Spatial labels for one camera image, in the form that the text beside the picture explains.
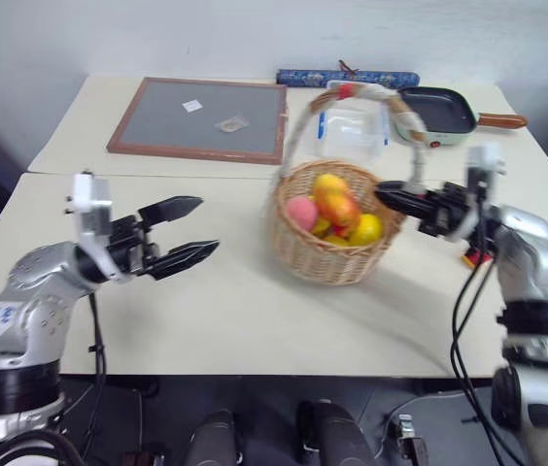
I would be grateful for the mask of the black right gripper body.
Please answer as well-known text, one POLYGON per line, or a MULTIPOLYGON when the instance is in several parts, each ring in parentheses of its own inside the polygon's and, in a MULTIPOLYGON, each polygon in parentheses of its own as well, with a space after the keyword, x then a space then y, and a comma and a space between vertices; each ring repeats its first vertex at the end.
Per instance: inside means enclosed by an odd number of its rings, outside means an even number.
POLYGON ((420 220, 418 230, 433 237, 455 233, 469 211, 467 190, 456 183, 445 182, 440 189, 428 190, 429 214, 420 220))

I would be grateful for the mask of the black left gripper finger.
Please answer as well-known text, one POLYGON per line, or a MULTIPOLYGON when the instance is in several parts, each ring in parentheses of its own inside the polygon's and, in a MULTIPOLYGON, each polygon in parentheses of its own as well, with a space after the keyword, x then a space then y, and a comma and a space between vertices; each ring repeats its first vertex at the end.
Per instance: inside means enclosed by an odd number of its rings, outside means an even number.
POLYGON ((154 226, 187 216, 202 203, 200 197, 174 196, 141 208, 138 214, 145 226, 154 226))
POLYGON ((186 271, 207 259, 220 245, 219 240, 191 242, 168 251, 147 264, 147 274, 160 281, 186 271))

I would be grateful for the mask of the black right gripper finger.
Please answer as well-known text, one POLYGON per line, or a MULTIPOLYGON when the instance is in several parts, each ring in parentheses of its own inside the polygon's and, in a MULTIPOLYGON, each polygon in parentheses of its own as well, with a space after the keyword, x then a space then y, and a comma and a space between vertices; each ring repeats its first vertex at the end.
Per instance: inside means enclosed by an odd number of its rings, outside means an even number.
POLYGON ((420 193, 414 193, 405 187, 406 183, 401 181, 380 182, 376 185, 374 193, 383 203, 413 203, 426 196, 424 189, 420 193))
POLYGON ((428 217, 428 201, 424 196, 406 191, 377 191, 376 197, 393 211, 417 219, 428 217))

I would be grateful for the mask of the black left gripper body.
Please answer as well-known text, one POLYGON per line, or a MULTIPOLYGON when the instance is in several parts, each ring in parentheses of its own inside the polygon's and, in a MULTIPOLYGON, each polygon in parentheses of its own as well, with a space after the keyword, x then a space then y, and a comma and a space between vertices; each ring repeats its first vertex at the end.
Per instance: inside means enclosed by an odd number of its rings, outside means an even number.
POLYGON ((149 241, 151 222, 144 214, 111 222, 108 252, 119 270, 127 276, 161 277, 158 244, 149 241))

